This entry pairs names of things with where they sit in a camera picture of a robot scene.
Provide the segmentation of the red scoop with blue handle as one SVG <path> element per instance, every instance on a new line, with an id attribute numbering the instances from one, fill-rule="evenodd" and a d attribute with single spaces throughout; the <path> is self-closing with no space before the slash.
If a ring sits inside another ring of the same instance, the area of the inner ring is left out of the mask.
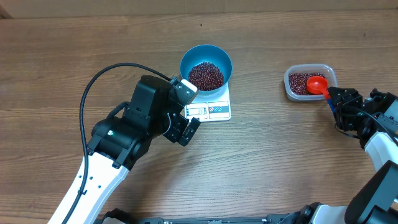
<path id="1" fill-rule="evenodd" d="M 328 92 L 328 80 L 321 76 L 313 76 L 307 80 L 307 91 L 313 95 L 322 94 L 324 99 L 326 99 L 330 109 L 335 113 L 334 106 L 331 102 L 331 98 Z"/>

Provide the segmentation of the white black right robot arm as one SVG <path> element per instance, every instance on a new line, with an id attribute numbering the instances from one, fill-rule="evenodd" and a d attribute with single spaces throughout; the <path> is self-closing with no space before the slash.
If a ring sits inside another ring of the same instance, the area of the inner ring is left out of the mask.
<path id="1" fill-rule="evenodd" d="M 397 223 L 397 97 L 377 89 L 368 99 L 352 88 L 329 87 L 328 93 L 336 129 L 354 132 L 376 173 L 349 205 L 313 203 L 282 223 Z"/>

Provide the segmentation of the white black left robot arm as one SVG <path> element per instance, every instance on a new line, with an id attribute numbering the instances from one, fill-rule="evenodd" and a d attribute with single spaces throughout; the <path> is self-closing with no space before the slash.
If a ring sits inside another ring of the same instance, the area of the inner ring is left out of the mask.
<path id="1" fill-rule="evenodd" d="M 141 77 L 131 100 L 95 124 L 85 144 L 88 157 L 49 222 L 93 223 L 154 138 L 164 136 L 186 146 L 200 122 L 180 112 L 197 93 L 197 87 L 185 79 Z"/>

